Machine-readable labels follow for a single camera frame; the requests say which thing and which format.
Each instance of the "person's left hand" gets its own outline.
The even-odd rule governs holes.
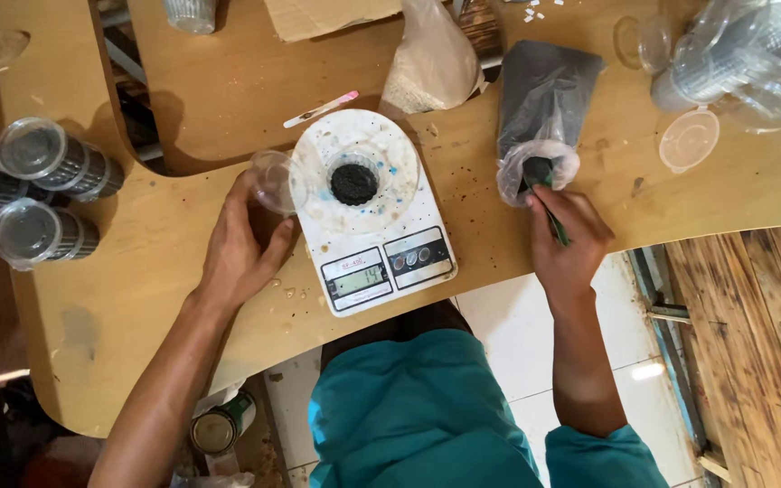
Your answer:
[[[279,270],[291,241],[294,222],[282,221],[267,250],[261,248],[249,225],[246,203],[255,175],[244,171],[233,183],[212,229],[204,275],[195,292],[233,311],[252,298]]]

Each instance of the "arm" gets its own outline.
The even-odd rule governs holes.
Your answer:
[[[590,283],[602,264],[613,232],[583,194],[535,188],[532,260],[554,317],[554,406],[559,422],[595,437],[627,424]],[[551,235],[546,208],[562,222],[571,243]]]
[[[207,385],[225,329],[276,274],[291,240],[293,224],[285,220],[262,255],[246,209],[253,183],[252,174],[241,174],[225,198],[201,283],[128,395],[89,486],[155,487],[169,480],[174,450]]]

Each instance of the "hand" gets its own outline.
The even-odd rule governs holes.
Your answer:
[[[613,232],[584,194],[537,186],[526,203],[532,212],[532,265],[551,307],[569,310],[594,297],[590,287]],[[564,247],[550,230],[550,210],[565,227],[571,243]]]
[[[195,289],[201,298],[219,302],[231,312],[257,294],[279,270],[294,227],[291,219],[282,221],[261,253],[246,208],[254,183],[255,175],[244,171],[225,197],[207,247],[204,275]]]

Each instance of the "cardboard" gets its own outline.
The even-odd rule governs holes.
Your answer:
[[[390,17],[401,9],[399,0],[265,0],[265,4],[285,42]]]

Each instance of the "wooden floor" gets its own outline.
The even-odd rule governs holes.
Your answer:
[[[781,227],[667,250],[732,486],[781,488]]]

